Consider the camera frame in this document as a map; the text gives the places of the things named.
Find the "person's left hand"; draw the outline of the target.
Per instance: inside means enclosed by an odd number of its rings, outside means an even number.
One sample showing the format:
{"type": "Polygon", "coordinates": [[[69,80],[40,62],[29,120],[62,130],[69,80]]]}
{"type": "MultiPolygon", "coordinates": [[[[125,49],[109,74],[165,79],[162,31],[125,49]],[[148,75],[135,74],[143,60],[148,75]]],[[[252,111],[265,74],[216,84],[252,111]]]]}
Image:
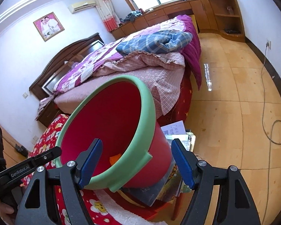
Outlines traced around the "person's left hand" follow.
{"type": "Polygon", "coordinates": [[[13,207],[0,202],[0,217],[5,222],[5,224],[14,225],[14,219],[11,218],[11,215],[13,215],[13,213],[13,207]]]}

